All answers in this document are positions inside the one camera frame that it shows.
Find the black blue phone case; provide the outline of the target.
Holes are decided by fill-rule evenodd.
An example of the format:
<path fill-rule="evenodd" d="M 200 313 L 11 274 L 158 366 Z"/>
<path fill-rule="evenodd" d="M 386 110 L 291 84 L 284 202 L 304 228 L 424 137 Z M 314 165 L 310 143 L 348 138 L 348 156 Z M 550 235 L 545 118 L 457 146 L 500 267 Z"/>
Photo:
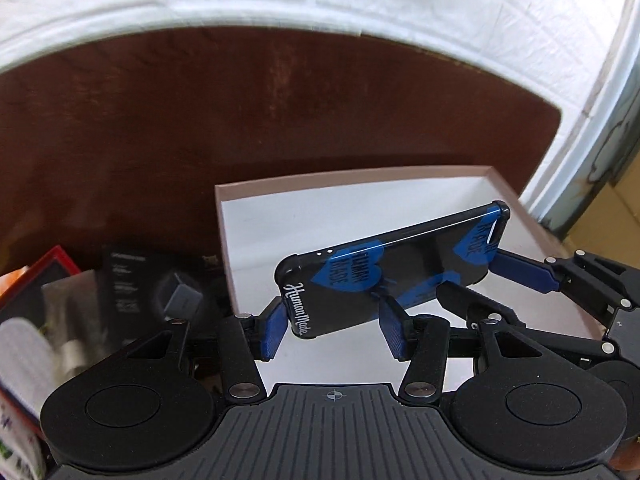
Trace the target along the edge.
<path fill-rule="evenodd" d="M 435 220 L 290 255 L 274 270 L 295 336 L 316 338 L 373 321 L 378 300 L 409 309 L 442 282 L 466 286 L 488 273 L 511 217 L 502 200 Z"/>

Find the pink cardboard storage box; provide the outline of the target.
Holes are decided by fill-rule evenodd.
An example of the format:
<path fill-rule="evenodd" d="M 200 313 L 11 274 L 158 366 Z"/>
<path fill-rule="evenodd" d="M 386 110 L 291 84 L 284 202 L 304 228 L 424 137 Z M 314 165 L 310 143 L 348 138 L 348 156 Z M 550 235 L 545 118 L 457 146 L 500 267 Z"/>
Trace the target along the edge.
<path fill-rule="evenodd" d="M 390 168 L 305 174 L 216 187 L 224 264 L 236 312 L 258 314 L 277 295 L 285 257 L 503 200 L 511 209 L 501 247 L 541 260 L 564 249 L 527 213 L 489 167 Z M 378 323 L 303 340 L 286 334 L 276 357 L 258 365 L 277 384 L 390 384 L 406 364 L 393 359 Z"/>

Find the black product box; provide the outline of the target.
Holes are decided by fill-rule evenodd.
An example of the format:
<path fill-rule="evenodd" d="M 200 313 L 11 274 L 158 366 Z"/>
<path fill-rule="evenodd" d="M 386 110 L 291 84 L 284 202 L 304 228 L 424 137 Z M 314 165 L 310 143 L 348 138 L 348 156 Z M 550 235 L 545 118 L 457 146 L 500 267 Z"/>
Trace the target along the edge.
<path fill-rule="evenodd" d="M 186 252 L 112 246 L 99 277 L 115 337 L 129 344 L 153 326 L 193 321 L 204 304 L 204 262 Z"/>

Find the white shoe insole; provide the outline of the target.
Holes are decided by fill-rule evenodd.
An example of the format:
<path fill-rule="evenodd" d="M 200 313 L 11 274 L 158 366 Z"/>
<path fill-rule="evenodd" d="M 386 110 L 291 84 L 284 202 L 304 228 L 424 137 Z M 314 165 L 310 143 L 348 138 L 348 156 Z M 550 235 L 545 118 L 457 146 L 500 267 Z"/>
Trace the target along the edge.
<path fill-rule="evenodd" d="M 27 414 L 39 418 L 56 388 L 54 353 L 49 341 L 26 318 L 1 324 L 1 388 Z"/>

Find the dark wooden headboard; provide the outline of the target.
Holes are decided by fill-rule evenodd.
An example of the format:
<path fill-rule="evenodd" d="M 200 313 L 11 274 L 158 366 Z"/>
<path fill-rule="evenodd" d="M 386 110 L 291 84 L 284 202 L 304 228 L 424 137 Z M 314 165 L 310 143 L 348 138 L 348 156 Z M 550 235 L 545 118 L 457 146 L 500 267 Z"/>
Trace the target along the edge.
<path fill-rule="evenodd" d="M 156 30 L 1 76 L 1 267 L 134 240 L 215 255 L 218 184 L 336 170 L 496 168 L 521 191 L 560 110 L 448 56 L 373 37 Z"/>

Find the red framed box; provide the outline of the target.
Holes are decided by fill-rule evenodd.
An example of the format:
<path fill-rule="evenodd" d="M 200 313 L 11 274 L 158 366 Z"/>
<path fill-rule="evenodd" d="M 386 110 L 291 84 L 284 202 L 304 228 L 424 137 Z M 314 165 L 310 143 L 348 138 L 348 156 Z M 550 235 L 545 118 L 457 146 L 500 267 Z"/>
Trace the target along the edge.
<path fill-rule="evenodd" d="M 49 250 L 36 263 L 26 269 L 5 292 L 1 294 L 1 324 L 9 318 L 26 318 L 34 324 L 40 333 L 46 328 L 46 307 L 41 287 L 63 278 L 70 278 L 80 272 L 78 265 L 61 247 Z M 9 393 L 1 388 L 29 420 L 29 425 L 37 434 L 41 434 L 39 418 L 26 413 Z"/>

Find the patterned white fabric pouch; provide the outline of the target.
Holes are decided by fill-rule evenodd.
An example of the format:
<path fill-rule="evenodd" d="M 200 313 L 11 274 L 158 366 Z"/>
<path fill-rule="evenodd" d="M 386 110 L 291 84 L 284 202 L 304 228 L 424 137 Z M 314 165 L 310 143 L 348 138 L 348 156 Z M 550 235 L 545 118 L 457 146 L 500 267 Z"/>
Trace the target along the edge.
<path fill-rule="evenodd" d="M 46 476 L 38 434 L 4 393 L 1 393 L 0 439 L 2 479 L 40 480 Z"/>

